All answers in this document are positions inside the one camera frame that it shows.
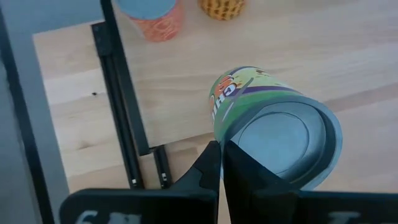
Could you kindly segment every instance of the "food can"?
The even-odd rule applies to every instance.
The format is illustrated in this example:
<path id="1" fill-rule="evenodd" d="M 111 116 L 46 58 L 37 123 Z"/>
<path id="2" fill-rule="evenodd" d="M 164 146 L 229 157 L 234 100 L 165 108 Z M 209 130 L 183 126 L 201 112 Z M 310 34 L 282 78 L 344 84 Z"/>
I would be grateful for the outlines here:
<path id="1" fill-rule="evenodd" d="M 342 133 L 325 105 L 252 66 L 226 72 L 211 88 L 216 140 L 235 142 L 280 178 L 304 190 L 337 163 Z"/>
<path id="2" fill-rule="evenodd" d="M 117 3 L 140 35 L 148 41 L 170 40 L 182 28 L 182 0 L 117 0 Z"/>
<path id="3" fill-rule="evenodd" d="M 228 21 L 240 15 L 246 0 L 198 0 L 198 3 L 211 18 Z"/>

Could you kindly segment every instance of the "table surface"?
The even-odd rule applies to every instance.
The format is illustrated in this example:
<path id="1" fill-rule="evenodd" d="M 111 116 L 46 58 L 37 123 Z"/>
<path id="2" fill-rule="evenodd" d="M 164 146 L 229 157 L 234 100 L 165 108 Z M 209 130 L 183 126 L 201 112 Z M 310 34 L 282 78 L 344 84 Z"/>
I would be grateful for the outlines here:
<path id="1" fill-rule="evenodd" d="M 340 161 L 321 189 L 398 192 L 398 1 L 252 0 L 228 22 L 195 1 L 183 5 L 183 30 L 163 43 L 142 40 L 116 8 L 151 146 L 210 133 L 211 85 L 231 68 L 255 65 L 340 120 Z M 67 176 L 120 166 L 89 24 L 34 42 Z"/>

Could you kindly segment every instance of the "black rod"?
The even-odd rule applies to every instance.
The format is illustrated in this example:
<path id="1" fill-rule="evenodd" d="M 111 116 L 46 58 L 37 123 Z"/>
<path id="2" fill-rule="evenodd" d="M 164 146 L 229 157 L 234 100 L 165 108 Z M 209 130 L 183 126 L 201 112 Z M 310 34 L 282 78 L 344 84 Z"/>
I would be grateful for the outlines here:
<path id="1" fill-rule="evenodd" d="M 17 125 L 23 142 L 24 153 L 29 166 L 29 172 L 32 177 L 33 187 L 39 205 L 40 215 L 44 224 L 53 224 L 54 216 L 51 209 L 50 197 L 47 191 L 47 184 L 37 145 L 30 122 L 29 113 L 26 106 L 26 100 L 22 91 L 19 73 L 15 63 L 14 54 L 11 49 L 11 43 L 4 21 L 4 16 L 0 8 L 0 53 L 7 73 L 9 91 L 11 92 L 12 102 L 14 104 Z"/>
<path id="2" fill-rule="evenodd" d="M 100 22 L 91 26 L 96 42 L 96 48 L 103 70 L 104 81 L 108 92 L 116 132 L 123 155 L 124 166 L 132 189 L 143 189 L 144 181 L 139 168 L 136 147 L 132 138 L 123 91 L 118 79 L 119 74 L 115 66 L 113 51 L 108 40 L 106 24 Z"/>
<path id="3" fill-rule="evenodd" d="M 162 189 L 167 189 L 173 184 L 173 180 L 164 145 L 155 147 L 154 158 L 160 186 Z"/>
<path id="4" fill-rule="evenodd" d="M 110 33 L 109 38 L 112 45 L 115 68 L 118 71 L 120 86 L 123 90 L 125 99 L 124 103 L 127 108 L 127 120 L 132 128 L 132 136 L 135 140 L 138 154 L 143 156 L 149 154 L 150 149 L 147 136 L 145 134 L 144 124 L 141 120 L 136 92 L 134 91 L 134 85 L 132 84 L 129 68 L 126 62 L 123 44 L 119 35 L 118 25 L 114 17 L 112 3 L 110 0 L 101 0 L 101 5 L 106 25 L 108 26 Z"/>

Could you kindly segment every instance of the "black metal rail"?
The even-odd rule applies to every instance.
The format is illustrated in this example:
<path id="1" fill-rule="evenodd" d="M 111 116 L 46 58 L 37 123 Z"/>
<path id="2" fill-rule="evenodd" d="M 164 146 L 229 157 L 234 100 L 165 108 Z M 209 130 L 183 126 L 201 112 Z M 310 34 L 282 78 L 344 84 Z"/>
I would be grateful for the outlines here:
<path id="1" fill-rule="evenodd" d="M 128 148 L 122 149 L 125 151 L 123 153 L 124 162 L 126 166 L 129 166 L 130 174 L 134 174 L 135 168 L 134 166 L 138 166 L 138 162 L 132 156 L 128 156 L 129 154 L 134 154 L 135 149 L 137 150 L 140 156 L 146 155 L 154 152 L 155 163 L 157 172 L 159 175 L 160 185 L 163 189 L 169 188 L 172 184 L 172 176 L 170 173 L 169 163 L 167 160 L 167 155 L 165 152 L 164 146 L 157 146 L 150 148 L 148 145 L 147 137 L 144 130 L 144 125 L 141 120 L 141 115 L 139 112 L 139 106 L 136 98 L 136 94 L 134 91 L 134 85 L 131 81 L 131 76 L 129 73 L 128 65 L 126 62 L 126 56 L 123 50 L 123 43 L 120 38 L 118 24 L 116 22 L 113 6 L 110 0 L 101 0 L 102 10 L 105 18 L 105 23 L 102 23 L 103 26 L 107 30 L 107 34 L 104 36 L 107 38 L 107 43 L 101 43 L 97 45 L 98 55 L 100 54 L 108 54 L 112 57 L 113 63 L 113 73 L 118 76 L 118 82 L 115 84 L 118 85 L 118 89 L 120 95 L 123 100 L 120 101 L 121 105 L 125 107 L 125 116 L 121 118 L 114 114 L 115 120 L 121 119 L 120 122 L 123 122 L 129 125 L 129 131 L 127 128 L 123 130 L 119 130 L 118 135 L 127 136 L 130 135 L 132 137 L 132 141 L 135 143 L 135 147 L 129 146 Z"/>
<path id="2" fill-rule="evenodd" d="M 93 31 L 98 57 L 103 70 L 106 89 L 124 159 L 124 166 L 129 178 L 130 188 L 143 189 L 144 181 L 139 169 L 136 146 L 133 139 L 134 133 L 132 133 L 129 125 L 129 115 L 125 104 L 126 99 L 120 85 L 120 70 L 116 68 L 116 59 L 113 55 L 108 30 L 104 22 L 93 24 L 91 29 Z"/>

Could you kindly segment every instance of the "metal frame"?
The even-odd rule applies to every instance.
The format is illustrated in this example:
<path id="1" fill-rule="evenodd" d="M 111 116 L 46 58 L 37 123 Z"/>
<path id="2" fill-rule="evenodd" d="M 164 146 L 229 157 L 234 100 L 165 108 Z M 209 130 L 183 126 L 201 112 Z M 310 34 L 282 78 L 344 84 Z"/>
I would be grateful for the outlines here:
<path id="1" fill-rule="evenodd" d="M 17 120 L 17 126 L 23 142 L 24 154 L 28 164 L 28 170 L 32 177 L 34 192 L 38 198 L 37 203 L 43 223 L 55 223 L 51 207 L 50 196 L 47 190 L 42 163 L 40 162 L 39 151 L 35 140 L 32 123 L 30 122 L 27 104 L 22 86 L 20 75 L 12 52 L 9 33 L 7 31 L 4 15 L 0 8 L 0 53 L 1 60 L 7 73 L 7 81 L 11 99 L 14 106 L 14 112 Z"/>

